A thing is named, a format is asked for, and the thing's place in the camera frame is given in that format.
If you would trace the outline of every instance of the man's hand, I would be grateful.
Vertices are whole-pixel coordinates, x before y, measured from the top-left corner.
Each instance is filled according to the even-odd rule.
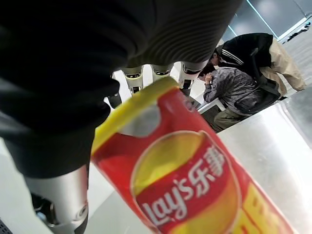
[[[211,80],[213,79],[213,74],[212,73],[208,73],[205,77],[205,83],[206,84],[210,84]]]

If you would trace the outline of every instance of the black jacket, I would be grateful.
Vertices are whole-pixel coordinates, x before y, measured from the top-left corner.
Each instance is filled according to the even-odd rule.
[[[216,48],[216,51],[225,62],[220,67],[236,67],[253,76],[250,54],[255,48],[259,51],[255,57],[258,67],[271,66],[269,53],[273,35],[267,33],[250,33],[235,37]]]

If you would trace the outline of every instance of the beige pants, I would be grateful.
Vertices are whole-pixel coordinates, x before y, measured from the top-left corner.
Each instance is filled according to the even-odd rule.
[[[272,45],[270,46],[271,54],[271,68],[260,67],[260,72],[268,79],[276,81],[279,85],[279,93],[281,96],[287,93],[287,89],[282,79],[277,73],[282,74],[291,87],[297,91],[303,90],[306,87],[301,73],[293,61],[288,55],[284,47],[273,38]]]

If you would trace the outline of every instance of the black sleeve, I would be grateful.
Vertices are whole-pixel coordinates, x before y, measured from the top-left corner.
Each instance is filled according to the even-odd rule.
[[[119,89],[110,75],[146,47],[153,2],[1,4],[0,136],[20,172],[59,176],[89,161],[103,99]]]

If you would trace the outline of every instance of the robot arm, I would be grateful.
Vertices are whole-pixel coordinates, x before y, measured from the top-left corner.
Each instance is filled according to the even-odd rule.
[[[138,55],[131,67],[206,61],[241,1],[1,5],[0,136],[52,232],[84,232],[94,131],[109,114],[104,97],[119,87],[111,73]],[[182,89],[199,70],[185,65]]]

